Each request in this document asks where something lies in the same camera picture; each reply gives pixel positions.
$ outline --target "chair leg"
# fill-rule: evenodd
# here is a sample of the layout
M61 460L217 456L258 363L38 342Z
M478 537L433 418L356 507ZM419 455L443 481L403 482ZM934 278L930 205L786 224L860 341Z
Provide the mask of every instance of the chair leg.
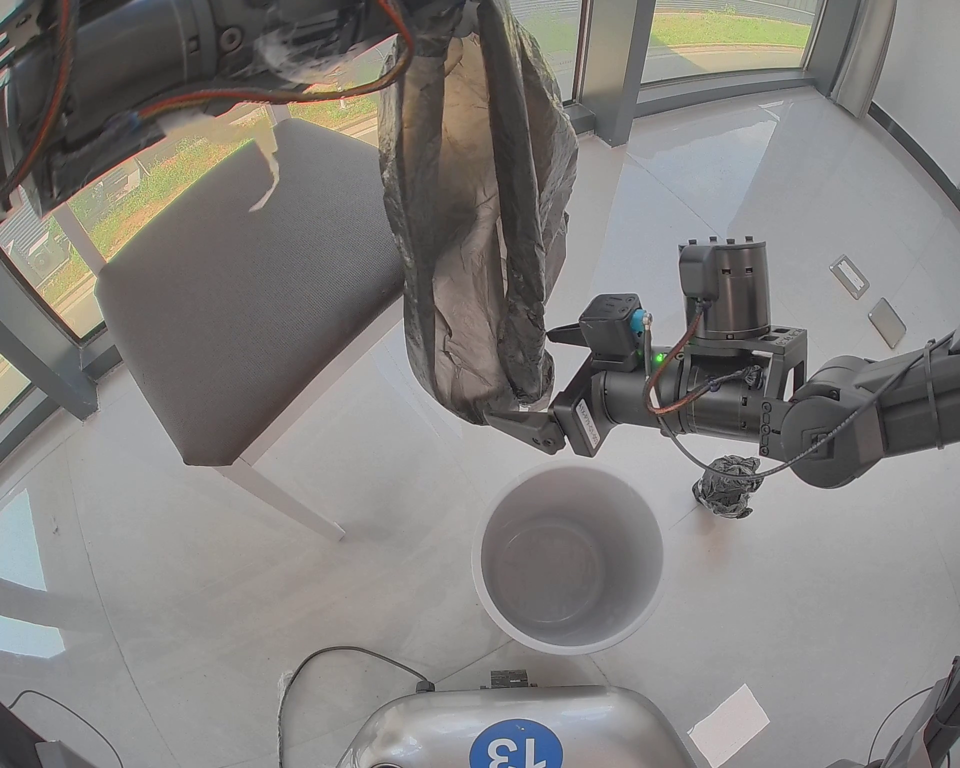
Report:
M216 469L226 477L227 480L232 480L244 491L252 493L261 501L283 512L301 525L305 525L311 531L315 531L331 541L339 541L344 537L344 529L337 525L337 523L333 520L328 520L326 517L317 514L309 507L300 503L287 491L268 480L243 459L237 459L230 467L216 467Z

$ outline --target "tiled floor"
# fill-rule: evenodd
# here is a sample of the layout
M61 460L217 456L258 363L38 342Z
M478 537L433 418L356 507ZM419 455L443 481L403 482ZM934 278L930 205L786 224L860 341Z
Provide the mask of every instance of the tiled floor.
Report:
M867 320L881 296L906 321L903 348L960 323L960 215L884 133L810 90L640 120L617 150L583 139L570 213L551 324L573 322L594 293L636 291L660 337L678 334L677 243L710 234L768 241L775 322L809 328L814 368L889 354ZM872 283L861 301L828 271L840 253ZM566 381L579 356L555 352ZM680 732L746 683L771 723L732 768L865 760L883 715L960 652L956 445L888 460L839 491L776 475L733 521L695 507L698 470L658 434L617 429L595 461L631 477L657 514L668 582L635 636L554 659L508 642L469 574L482 510L550 460L439 408L406 365L400 328L263 460L343 523L336 545L185 467L125 371L101 399L87 423L54 418L0 468L0 700L27 686L61 698L128 768L273 765L277 680L332 643L397 656L444 688L518 666L540 684L626 685ZM707 459L750 453L688 444ZM409 690L372 661L318 661L290 702L288 765L332 765L376 706ZM17 711L113 764L52 705Z

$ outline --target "fabric seat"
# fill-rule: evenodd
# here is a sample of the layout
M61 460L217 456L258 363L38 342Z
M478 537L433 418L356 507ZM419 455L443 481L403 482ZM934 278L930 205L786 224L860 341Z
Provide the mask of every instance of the fabric seat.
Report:
M399 296L377 151L288 119L279 183L251 142L103 268L96 296L133 378L189 465L233 464Z

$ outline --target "trash bag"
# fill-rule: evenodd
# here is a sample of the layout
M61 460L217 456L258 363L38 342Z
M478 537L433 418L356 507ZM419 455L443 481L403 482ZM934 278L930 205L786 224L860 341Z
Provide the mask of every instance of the trash bag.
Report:
M417 38L378 125L407 354L432 397L482 424L550 398L543 311L566 253L576 135L506 0L440 12Z
M710 467L729 474L743 475L743 479L734 480L711 472L707 469L704 476L693 484L693 497L707 509L720 517L741 519L753 510L747 506L750 494L763 482L756 477L760 460L756 456L721 456L710 462Z

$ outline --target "screw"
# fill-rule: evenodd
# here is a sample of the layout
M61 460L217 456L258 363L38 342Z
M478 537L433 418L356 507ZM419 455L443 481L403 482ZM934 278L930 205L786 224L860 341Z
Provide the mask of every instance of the screw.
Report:
M230 53L240 47L243 42L243 32L239 27L227 27L220 35L220 50Z

